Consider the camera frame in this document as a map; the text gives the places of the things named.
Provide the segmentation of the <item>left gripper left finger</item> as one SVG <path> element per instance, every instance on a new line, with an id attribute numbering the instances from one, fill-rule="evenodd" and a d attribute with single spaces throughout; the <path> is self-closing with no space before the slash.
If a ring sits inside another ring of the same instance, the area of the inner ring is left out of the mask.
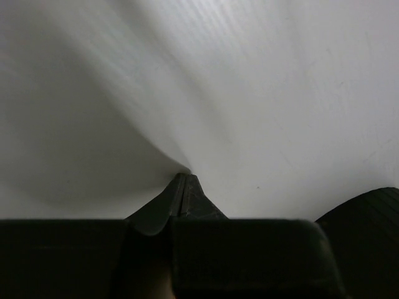
<path id="1" fill-rule="evenodd" d="M 110 298 L 124 258 L 178 211 L 187 176 L 125 219 L 4 219 L 1 298 Z"/>

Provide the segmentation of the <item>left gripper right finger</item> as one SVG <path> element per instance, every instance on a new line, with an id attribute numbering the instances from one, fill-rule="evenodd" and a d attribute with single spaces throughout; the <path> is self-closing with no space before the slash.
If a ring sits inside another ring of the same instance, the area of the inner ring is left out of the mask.
<path id="1" fill-rule="evenodd" d="M 345 298 L 329 240 L 315 223 L 228 219 L 188 175 L 170 219 L 177 298 Z"/>

